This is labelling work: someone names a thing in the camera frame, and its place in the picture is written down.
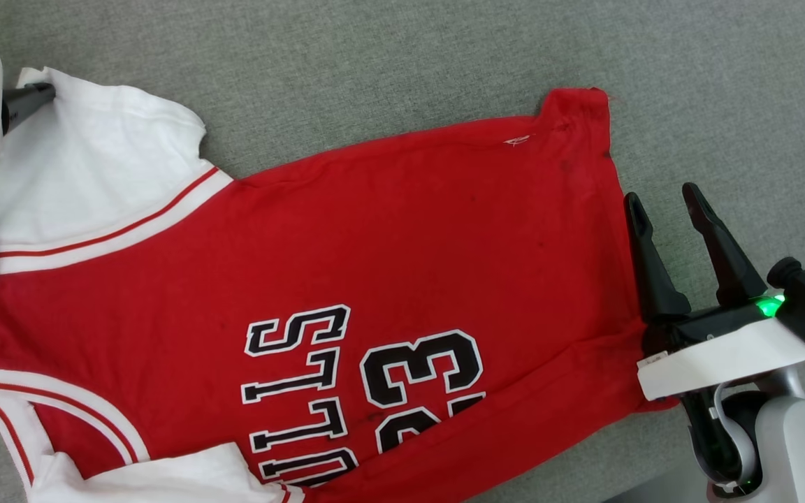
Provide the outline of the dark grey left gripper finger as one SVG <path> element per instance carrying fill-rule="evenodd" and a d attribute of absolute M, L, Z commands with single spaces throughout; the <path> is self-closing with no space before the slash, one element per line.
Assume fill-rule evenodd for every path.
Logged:
<path fill-rule="evenodd" d="M 22 88 L 3 90 L 2 133 L 7 135 L 26 118 L 54 101 L 57 90 L 48 82 L 29 83 Z"/>

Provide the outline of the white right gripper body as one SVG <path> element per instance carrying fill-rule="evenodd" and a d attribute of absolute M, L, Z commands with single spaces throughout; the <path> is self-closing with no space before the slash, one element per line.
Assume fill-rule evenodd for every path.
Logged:
<path fill-rule="evenodd" d="M 638 362 L 648 400 L 674 397 L 707 386 L 742 380 L 805 362 L 805 342 L 774 315 L 781 299 L 762 299 L 752 309 L 763 319 L 672 354 Z"/>

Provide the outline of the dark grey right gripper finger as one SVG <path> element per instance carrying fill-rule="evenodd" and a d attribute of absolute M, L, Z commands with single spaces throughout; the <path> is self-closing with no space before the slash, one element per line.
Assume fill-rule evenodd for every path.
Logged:
<path fill-rule="evenodd" d="M 655 323 L 689 314 L 689 300 L 675 289 L 653 242 L 654 227 L 636 192 L 629 192 L 624 196 L 624 213 L 643 321 Z"/>
<path fill-rule="evenodd" d="M 738 307 L 763 296 L 767 292 L 766 283 L 699 186 L 683 184 L 681 194 L 692 225 L 704 239 L 718 280 L 719 305 Z"/>

